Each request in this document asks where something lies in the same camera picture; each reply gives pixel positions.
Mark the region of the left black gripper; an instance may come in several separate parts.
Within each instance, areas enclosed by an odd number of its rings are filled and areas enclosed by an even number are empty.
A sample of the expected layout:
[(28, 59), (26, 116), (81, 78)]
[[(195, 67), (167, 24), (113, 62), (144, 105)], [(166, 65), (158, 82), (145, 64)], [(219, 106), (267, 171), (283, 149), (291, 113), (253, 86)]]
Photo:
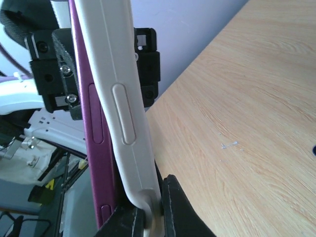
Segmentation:
[[(135, 28), (135, 54), (145, 108), (158, 96), (160, 53), (153, 28)], [(25, 37), (30, 66), (39, 95), (48, 112), (64, 110), (73, 120), (81, 120), (79, 79), (70, 28), (39, 30)]]

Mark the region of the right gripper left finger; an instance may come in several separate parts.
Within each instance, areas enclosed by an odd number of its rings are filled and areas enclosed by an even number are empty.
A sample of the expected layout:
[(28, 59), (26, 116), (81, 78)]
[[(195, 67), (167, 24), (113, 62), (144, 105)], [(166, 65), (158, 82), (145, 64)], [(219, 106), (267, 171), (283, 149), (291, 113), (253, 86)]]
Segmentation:
[(119, 205), (95, 237), (143, 237), (145, 213), (132, 204)]

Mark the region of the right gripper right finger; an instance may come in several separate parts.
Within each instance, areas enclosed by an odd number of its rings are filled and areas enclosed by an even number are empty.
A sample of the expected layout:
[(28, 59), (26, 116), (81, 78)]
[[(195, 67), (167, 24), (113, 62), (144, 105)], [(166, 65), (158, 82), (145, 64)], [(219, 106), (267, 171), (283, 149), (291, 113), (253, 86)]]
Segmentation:
[(193, 209), (175, 175), (158, 177), (166, 237), (214, 237)]

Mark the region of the black phone magenta edge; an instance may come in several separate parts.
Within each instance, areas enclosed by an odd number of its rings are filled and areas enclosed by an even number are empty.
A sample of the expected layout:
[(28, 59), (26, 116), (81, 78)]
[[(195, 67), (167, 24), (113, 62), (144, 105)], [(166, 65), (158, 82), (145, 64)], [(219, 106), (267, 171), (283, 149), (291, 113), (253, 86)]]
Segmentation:
[(105, 115), (96, 91), (75, 2), (69, 2), (80, 104), (97, 226), (109, 219), (117, 206), (117, 169)]

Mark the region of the phone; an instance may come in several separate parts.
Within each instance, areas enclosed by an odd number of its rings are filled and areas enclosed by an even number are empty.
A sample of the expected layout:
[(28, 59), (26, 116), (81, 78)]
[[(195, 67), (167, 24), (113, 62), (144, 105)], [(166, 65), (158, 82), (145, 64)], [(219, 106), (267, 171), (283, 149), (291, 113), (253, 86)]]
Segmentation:
[(129, 201), (145, 212), (147, 237), (164, 236), (161, 192), (134, 49), (128, 0), (77, 0), (96, 91)]

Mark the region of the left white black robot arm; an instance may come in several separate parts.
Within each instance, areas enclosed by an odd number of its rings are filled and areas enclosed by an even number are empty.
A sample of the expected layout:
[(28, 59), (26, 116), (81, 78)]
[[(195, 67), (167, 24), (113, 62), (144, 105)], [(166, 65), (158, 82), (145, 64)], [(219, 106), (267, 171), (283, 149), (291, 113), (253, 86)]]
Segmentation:
[[(46, 108), (83, 120), (89, 159), (97, 160), (105, 120), (126, 193), (158, 191), (144, 109), (158, 95), (160, 55), (152, 28), (134, 28), (128, 0), (5, 1), (1, 21), (18, 33), (31, 73), (0, 80), (0, 113)], [(67, 9), (65, 27), (58, 20)]]

